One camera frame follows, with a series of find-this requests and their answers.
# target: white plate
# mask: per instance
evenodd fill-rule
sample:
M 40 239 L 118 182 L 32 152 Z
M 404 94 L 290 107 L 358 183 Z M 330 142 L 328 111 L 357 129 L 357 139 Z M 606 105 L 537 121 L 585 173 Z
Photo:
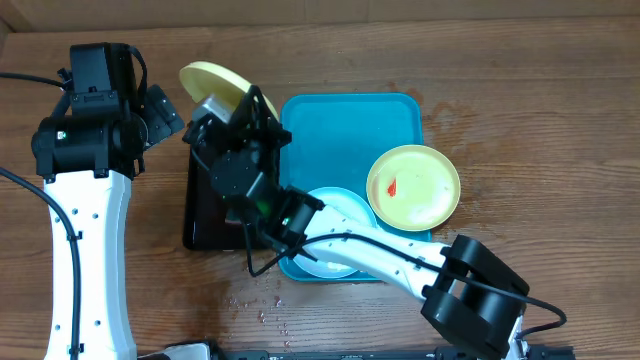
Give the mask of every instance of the white plate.
M 339 187 L 323 187 L 312 190 L 309 194 L 361 224 L 377 227 L 376 216 L 369 204 L 352 191 Z M 302 255 L 294 257 L 293 262 L 309 274 L 323 279 L 338 279 L 358 271 L 342 264 L 313 261 Z

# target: blue plate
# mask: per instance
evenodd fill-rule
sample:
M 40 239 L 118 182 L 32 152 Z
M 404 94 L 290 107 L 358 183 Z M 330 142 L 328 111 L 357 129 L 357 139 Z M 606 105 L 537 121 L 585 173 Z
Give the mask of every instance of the blue plate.
M 328 186 L 311 190 L 309 194 L 360 224 L 378 227 L 376 215 L 371 206 L 353 191 Z M 341 264 L 314 261 L 302 255 L 294 257 L 293 262 L 309 274 L 323 279 L 339 279 L 358 271 Z
M 402 93 L 298 95 L 284 105 L 281 119 L 293 142 L 280 151 L 280 184 L 305 191 L 335 186 L 366 199 L 367 175 L 382 154 L 423 144 L 420 107 Z M 429 231 L 406 232 L 380 219 L 377 223 L 387 232 L 431 240 Z M 279 265 L 298 281 L 376 281 L 362 272 L 321 279 L 286 258 Z

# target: wood grain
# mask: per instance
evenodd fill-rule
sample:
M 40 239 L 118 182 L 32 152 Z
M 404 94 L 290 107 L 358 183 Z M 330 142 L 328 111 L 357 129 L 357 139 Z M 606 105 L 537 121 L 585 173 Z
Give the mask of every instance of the wood grain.
M 4 48 L 4 41 L 7 39 L 7 35 L 11 33 L 11 29 L 7 26 L 7 24 L 0 18 L 0 55 L 2 55 L 2 49 Z
M 633 0 L 0 0 L 18 32 L 637 16 Z
M 640 351 L 639 18 L 10 34 L 0 71 L 53 77 L 68 66 L 70 45 L 98 41 L 138 46 L 151 83 L 186 119 L 193 104 L 177 72 L 195 60 L 232 68 L 278 108 L 301 93 L 408 93 L 421 106 L 425 142 L 462 181 L 460 205 L 436 240 L 482 240 L 532 296 L 566 310 L 567 326 L 533 342 L 573 345 L 581 359 Z M 60 93 L 8 80 L 0 89 L 2 165 L 39 182 L 31 135 Z M 443 344 L 394 287 L 301 284 L 277 268 L 252 279 L 242 252 L 183 249 L 187 147 L 173 137 L 146 163 L 126 231 L 129 318 L 141 352 L 204 337 L 272 351 L 286 341 L 291 351 Z M 0 199 L 0 357 L 42 358 L 51 312 L 46 208 L 6 181 Z M 526 325 L 551 319 L 529 309 Z

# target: black bracket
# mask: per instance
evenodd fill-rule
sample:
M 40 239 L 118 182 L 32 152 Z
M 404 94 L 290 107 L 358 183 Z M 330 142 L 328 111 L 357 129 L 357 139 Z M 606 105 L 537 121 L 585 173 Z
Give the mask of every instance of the black bracket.
M 446 257 L 443 270 L 523 296 L 529 293 L 529 285 L 477 240 L 458 235 L 441 254 Z M 445 340 L 466 353 L 486 360 L 504 358 L 524 304 L 468 285 L 456 297 L 450 292 L 452 285 L 452 278 L 440 274 L 432 287 L 425 286 L 422 315 Z

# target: yellow plate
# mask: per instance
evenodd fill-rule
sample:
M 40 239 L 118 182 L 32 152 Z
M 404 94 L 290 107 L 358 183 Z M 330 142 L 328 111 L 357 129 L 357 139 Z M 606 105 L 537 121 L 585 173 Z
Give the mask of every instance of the yellow plate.
M 423 231 L 442 224 L 460 200 L 460 178 L 438 151 L 405 145 L 384 153 L 369 171 L 367 198 L 387 224 Z
M 180 82 L 196 103 L 213 94 L 217 99 L 226 102 L 232 111 L 235 111 L 251 86 L 251 83 L 242 76 L 223 66 L 206 61 L 196 61 L 183 67 L 180 70 Z M 278 112 L 266 95 L 264 99 L 277 120 Z

